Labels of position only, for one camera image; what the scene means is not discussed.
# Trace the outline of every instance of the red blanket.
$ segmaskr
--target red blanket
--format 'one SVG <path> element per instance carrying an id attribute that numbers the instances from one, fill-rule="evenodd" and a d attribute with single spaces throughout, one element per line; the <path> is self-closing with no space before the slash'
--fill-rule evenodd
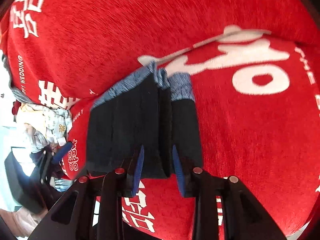
<path id="1" fill-rule="evenodd" d="M 320 191 L 320 32 L 299 0 L 16 0 L 1 46 L 22 92 L 71 108 L 74 149 L 64 164 L 74 178 L 93 101 L 140 67 L 138 57 L 162 58 L 240 28 L 271 35 L 237 33 L 167 71 L 192 75 L 204 168 L 241 178 L 291 234 Z M 188 239 L 193 206 L 174 177 L 145 179 L 135 200 L 124 199 L 123 217 L 158 238 Z"/>

